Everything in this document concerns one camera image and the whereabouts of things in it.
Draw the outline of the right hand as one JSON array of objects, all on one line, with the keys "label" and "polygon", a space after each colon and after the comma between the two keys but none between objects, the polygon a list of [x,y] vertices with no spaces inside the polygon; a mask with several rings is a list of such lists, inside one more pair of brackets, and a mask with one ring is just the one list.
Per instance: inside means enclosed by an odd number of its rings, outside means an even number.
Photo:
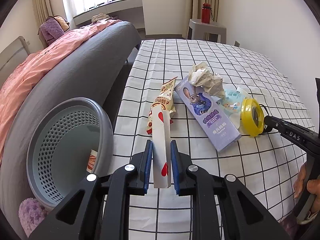
[{"label": "right hand", "polygon": [[[303,191],[303,181],[306,178],[306,163],[304,163],[300,171],[298,173],[297,180],[295,181],[293,185],[294,189],[294,198],[298,198],[301,195],[301,192]],[[311,223],[319,213],[319,178],[315,180],[309,180],[307,182],[306,188],[310,194],[315,195],[315,200],[313,201],[311,209],[308,211],[306,217],[303,220],[300,220],[298,224],[305,225],[308,223]]]}]

